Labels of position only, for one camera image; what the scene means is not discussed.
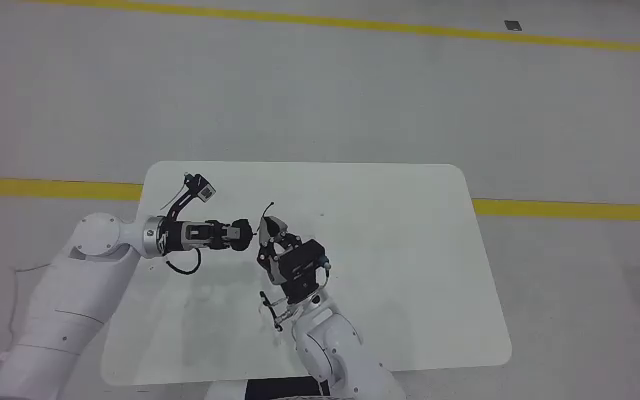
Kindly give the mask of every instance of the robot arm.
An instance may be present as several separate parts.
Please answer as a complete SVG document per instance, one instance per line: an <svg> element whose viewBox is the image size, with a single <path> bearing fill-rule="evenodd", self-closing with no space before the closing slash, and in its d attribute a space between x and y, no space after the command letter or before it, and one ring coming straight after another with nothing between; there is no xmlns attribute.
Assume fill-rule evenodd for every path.
<svg viewBox="0 0 640 400"><path fill-rule="evenodd" d="M324 290L331 269L324 247L315 240L302 243L287 228L273 216L260 221L257 261L286 296L271 303L260 293L274 317L274 327L281 331L282 321L300 315L293 323L296 352L311 376L318 382L327 381L332 397L406 399L400 384L363 348L361 335ZM275 244L284 251L276 253ZM316 282L318 268L325 269L327 281L322 286ZM284 300L286 311L277 315L275 306Z"/></svg>
<svg viewBox="0 0 640 400"><path fill-rule="evenodd" d="M247 220L177 221L189 201L207 201L214 193L200 175L187 175L185 185L187 192L166 217L127 224L96 213L78 223L31 296L24 332L0 369L0 398L57 398L83 349L115 312L141 256L249 246ZM185 272L167 263L187 274L199 266Z"/></svg>

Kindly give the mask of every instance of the black sticker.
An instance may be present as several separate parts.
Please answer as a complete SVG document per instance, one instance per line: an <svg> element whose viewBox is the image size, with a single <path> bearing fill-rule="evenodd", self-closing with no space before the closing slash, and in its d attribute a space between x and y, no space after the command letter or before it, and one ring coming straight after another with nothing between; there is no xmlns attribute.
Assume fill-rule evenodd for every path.
<svg viewBox="0 0 640 400"><path fill-rule="evenodd" d="M520 26L520 22L518 22L518 21L507 21L507 20L505 20L504 21L504 25L510 31L518 31L518 32L520 32L522 30L522 27Z"/></svg>

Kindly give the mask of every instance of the white table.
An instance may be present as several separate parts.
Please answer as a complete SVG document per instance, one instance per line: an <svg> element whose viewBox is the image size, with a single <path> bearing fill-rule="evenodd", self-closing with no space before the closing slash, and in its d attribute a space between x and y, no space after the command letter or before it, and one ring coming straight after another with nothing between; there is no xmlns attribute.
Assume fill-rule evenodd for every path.
<svg viewBox="0 0 640 400"><path fill-rule="evenodd" d="M327 249L328 291L391 370L499 365L511 342L459 169L450 165L161 162L138 212L162 214L183 174L217 193L182 220L249 218L265 206ZM245 252L203 251L193 276L143 260L110 325L102 374L112 385L306 375L290 325L277 334L258 293L274 287ZM183 268L195 252L170 258Z"/></svg>

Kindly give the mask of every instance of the yellow floor line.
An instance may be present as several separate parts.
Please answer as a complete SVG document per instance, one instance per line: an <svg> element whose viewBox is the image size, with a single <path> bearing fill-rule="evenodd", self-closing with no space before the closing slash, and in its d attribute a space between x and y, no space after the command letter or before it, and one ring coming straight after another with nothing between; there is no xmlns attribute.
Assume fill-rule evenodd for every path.
<svg viewBox="0 0 640 400"><path fill-rule="evenodd" d="M273 13L266 11L223 10L218 8L141 3L127 0L21 0L30 3L61 4L68 6L97 7L121 11L138 11L157 14L189 15L207 18L237 19L286 24L304 24L334 28L396 32L414 35L448 36L465 39L492 40L512 43L529 43L546 46L582 47L609 51L640 51L640 43L616 42L596 39L526 35L522 33L484 32L443 26L412 25L394 22L366 21L347 18L318 17Z"/></svg>
<svg viewBox="0 0 640 400"><path fill-rule="evenodd" d="M53 197L87 200L140 200L142 185L135 183L0 179L2 197Z"/></svg>
<svg viewBox="0 0 640 400"><path fill-rule="evenodd" d="M138 201L141 193L142 185L134 183L0 179L0 197ZM478 215L640 220L640 204L473 199L473 205Z"/></svg>

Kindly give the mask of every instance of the floor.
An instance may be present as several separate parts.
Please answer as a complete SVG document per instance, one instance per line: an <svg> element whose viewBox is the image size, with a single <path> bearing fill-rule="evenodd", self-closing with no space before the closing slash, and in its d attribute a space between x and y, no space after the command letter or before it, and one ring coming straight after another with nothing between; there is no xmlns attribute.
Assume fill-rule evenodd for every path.
<svg viewBox="0 0 640 400"><path fill-rule="evenodd" d="M637 42L604 0L154 0ZM0 4L0 176L141 183L159 160L451 163L475 198L640 203L640 52L372 29ZM135 202L0 197L7 267L47 262L75 221ZM640 398L640 225L479 216L513 345L501 367L399 373L412 399ZM20 274L16 327L41 271ZM0 329L0 348L9 341ZM116 388L104 335L63 398L202 399Z"/></svg>

